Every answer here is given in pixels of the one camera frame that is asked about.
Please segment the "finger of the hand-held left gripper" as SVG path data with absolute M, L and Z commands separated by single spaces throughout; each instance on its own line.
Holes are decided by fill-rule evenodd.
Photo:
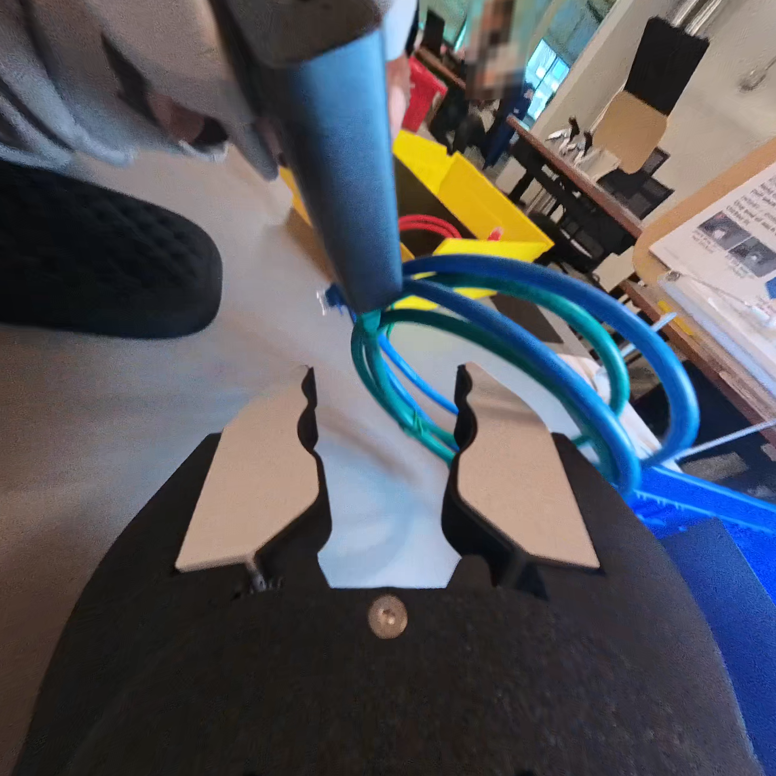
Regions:
M 286 67 L 351 44 L 380 27 L 382 1 L 221 1 L 213 3 L 260 64 Z

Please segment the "black textured fabric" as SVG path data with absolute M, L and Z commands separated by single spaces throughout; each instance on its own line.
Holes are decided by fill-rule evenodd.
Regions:
M 166 340 L 218 315 L 223 264 L 182 215 L 53 171 L 1 165 L 1 322 Z

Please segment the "brown wooden table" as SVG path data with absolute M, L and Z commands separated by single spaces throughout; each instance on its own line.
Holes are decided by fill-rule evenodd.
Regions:
M 577 253 L 577 272 L 590 275 L 610 255 L 621 255 L 633 247 L 643 232 L 641 221 L 611 193 L 602 189 L 587 173 L 565 160 L 513 116 L 507 119 L 517 133 L 511 156 L 524 169 L 508 198 L 523 207 L 529 217 L 550 234 L 560 238 L 560 253 Z M 538 184 L 555 205 L 562 209 L 559 222 L 522 202 L 530 185 Z

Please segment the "white paper sheet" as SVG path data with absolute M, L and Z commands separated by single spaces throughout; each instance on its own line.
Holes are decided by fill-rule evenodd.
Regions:
M 774 329 L 775 165 L 660 238 L 650 253 L 738 314 Z

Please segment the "black ethernet port box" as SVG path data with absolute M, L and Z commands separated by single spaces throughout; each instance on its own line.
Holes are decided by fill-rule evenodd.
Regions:
M 402 290 L 383 34 L 280 72 L 283 150 L 344 298 L 357 315 Z

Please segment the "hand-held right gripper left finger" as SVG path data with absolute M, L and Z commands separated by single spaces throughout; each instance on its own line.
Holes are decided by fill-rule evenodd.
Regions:
M 175 568 L 241 566 L 253 585 L 326 584 L 331 537 L 325 468 L 316 451 L 316 380 L 302 367 L 250 401 L 219 436 Z

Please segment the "red plastic bin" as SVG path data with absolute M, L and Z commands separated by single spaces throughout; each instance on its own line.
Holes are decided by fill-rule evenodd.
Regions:
M 405 112 L 402 128 L 417 132 L 437 99 L 443 99 L 448 91 L 445 83 L 439 80 L 416 57 L 411 57 L 411 98 Z

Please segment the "black and tan hanging tool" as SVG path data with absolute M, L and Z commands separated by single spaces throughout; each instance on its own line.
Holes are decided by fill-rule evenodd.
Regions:
M 593 132 L 594 147 L 616 158 L 624 172 L 640 170 L 660 144 L 670 115 L 709 44 L 706 37 L 650 18 L 626 82 Z

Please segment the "window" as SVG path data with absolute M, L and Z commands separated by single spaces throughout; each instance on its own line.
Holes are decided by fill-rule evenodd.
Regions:
M 526 81 L 535 87 L 529 114 L 536 118 L 557 93 L 570 71 L 570 64 L 544 38 L 531 54 L 526 67 Z

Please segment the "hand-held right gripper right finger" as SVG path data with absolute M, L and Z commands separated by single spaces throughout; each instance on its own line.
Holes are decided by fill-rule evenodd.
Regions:
M 461 556 L 450 587 L 543 587 L 540 568 L 602 571 L 552 433 L 527 402 L 470 362 L 455 381 L 455 441 L 441 512 Z

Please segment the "yellow plastic bin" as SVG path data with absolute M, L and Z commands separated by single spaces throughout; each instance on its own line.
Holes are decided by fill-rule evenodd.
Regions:
M 435 141 L 401 131 L 393 147 L 401 259 L 428 254 L 496 255 L 533 262 L 551 246 L 545 235 L 481 171 Z M 280 175 L 297 213 L 314 225 L 291 170 Z M 431 310 L 416 296 L 399 308 Z

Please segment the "round wooden board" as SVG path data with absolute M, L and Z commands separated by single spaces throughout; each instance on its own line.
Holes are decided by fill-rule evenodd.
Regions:
M 654 243 L 729 195 L 734 189 L 746 184 L 774 165 L 774 162 L 775 139 L 773 138 L 680 201 L 673 209 L 649 223 L 633 248 L 634 272 L 642 284 L 656 285 L 658 278 L 666 272 L 665 265 L 651 253 Z

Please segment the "blue plastic bin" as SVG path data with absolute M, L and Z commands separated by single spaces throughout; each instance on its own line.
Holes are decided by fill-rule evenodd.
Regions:
M 775 774 L 774 505 L 662 468 L 628 503 L 701 608 L 762 770 Z

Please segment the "black chair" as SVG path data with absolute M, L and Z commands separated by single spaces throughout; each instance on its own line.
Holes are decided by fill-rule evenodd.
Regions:
M 636 172 L 626 173 L 617 168 L 603 175 L 597 184 L 636 219 L 645 220 L 674 194 L 674 189 L 655 178 L 656 172 L 669 158 L 666 151 L 656 148 Z

